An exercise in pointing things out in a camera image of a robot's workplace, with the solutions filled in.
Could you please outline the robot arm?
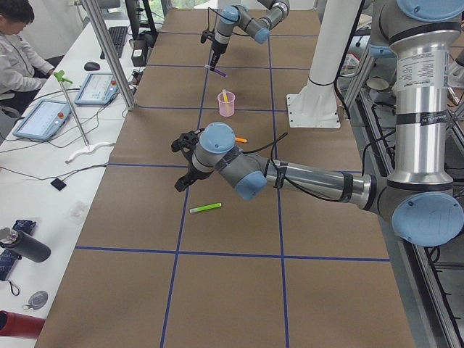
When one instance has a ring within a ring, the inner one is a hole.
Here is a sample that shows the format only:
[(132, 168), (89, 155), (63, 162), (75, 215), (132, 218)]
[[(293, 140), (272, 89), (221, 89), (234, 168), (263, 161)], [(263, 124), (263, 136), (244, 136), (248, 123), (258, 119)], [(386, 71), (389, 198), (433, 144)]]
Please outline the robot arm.
[(394, 233), (422, 247), (435, 247), (463, 228), (463, 207), (452, 195), (444, 169), (449, 47), (461, 31), (461, 1), (375, 1), (369, 50), (394, 56), (396, 126), (393, 172), (385, 177), (344, 170), (344, 150), (334, 139), (340, 127), (335, 87), (364, 1), (327, 1), (307, 85), (287, 97), (289, 124), (300, 133), (293, 147), (316, 159), (309, 167), (261, 157), (236, 144), (225, 123), (183, 133), (171, 149), (188, 171), (175, 184), (186, 190), (219, 173), (243, 199), (267, 184), (301, 191), (327, 202), (350, 203), (388, 222)]
[(230, 5), (221, 10), (217, 25), (213, 31), (205, 30), (201, 42), (211, 40), (212, 57), (210, 70), (213, 71), (225, 53), (235, 27), (242, 29), (257, 43), (263, 44), (270, 35), (270, 31), (285, 20), (290, 11), (289, 1), (260, 1), (268, 10), (263, 17), (254, 19), (248, 9), (241, 4)]

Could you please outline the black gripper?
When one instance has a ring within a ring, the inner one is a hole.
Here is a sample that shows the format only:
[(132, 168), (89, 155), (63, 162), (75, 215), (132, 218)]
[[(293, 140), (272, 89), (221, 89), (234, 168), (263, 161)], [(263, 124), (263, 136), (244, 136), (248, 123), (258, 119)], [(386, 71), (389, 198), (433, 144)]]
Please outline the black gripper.
[(215, 39), (212, 41), (213, 53), (210, 59), (211, 68), (215, 69), (217, 67), (221, 54), (224, 54), (226, 52), (227, 47), (228, 43), (221, 43)]
[(209, 178), (212, 174), (212, 167), (201, 163), (195, 152), (184, 152), (183, 156), (188, 161), (188, 172), (176, 181), (175, 189), (178, 192), (185, 191), (187, 186), (192, 185), (197, 180)]

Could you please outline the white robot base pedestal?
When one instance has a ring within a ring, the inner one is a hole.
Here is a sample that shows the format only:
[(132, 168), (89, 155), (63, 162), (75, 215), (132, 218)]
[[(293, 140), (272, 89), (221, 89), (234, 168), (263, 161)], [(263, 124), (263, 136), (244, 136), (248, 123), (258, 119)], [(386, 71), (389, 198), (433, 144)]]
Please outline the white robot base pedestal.
[(307, 84), (287, 96), (290, 127), (340, 128), (336, 77), (362, 10), (361, 0), (326, 2)]

